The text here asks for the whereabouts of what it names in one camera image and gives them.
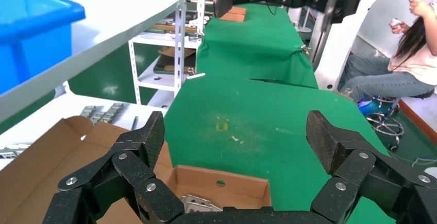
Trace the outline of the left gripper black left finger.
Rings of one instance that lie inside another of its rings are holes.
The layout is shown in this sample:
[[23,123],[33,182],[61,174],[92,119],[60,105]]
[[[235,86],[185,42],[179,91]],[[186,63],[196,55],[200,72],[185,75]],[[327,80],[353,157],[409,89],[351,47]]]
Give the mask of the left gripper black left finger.
[[172,223],[184,214],[181,200],[154,173],[164,143],[163,114],[122,133],[99,159],[58,183],[44,223],[96,223],[121,199],[142,223]]

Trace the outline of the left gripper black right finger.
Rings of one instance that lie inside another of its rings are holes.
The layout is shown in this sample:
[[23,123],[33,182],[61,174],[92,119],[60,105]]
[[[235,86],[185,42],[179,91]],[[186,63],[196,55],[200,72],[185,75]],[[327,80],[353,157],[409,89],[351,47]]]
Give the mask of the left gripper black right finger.
[[311,211],[331,223],[346,223],[361,198],[397,223],[436,223],[436,179],[379,152],[360,133],[332,125],[310,111],[307,141],[331,178]]

